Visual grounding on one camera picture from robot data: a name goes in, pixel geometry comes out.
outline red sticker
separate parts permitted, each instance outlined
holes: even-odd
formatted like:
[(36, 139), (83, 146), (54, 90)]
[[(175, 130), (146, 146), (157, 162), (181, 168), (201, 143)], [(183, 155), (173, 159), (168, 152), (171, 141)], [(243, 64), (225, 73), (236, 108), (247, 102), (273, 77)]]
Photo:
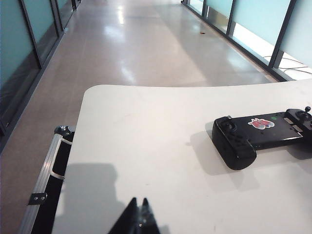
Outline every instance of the red sticker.
[(275, 124), (271, 121), (258, 118), (252, 118), (252, 121), (249, 122), (248, 124), (260, 130), (263, 130), (265, 128), (272, 128), (275, 126)]

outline corridor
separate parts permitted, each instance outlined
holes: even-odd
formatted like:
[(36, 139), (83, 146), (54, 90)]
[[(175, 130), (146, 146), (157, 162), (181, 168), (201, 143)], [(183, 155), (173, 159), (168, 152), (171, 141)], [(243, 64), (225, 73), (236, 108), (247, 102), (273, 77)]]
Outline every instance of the corridor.
[(273, 82), (180, 0), (84, 0), (1, 154), (2, 234), (17, 232), (58, 125), (76, 125), (99, 84)]

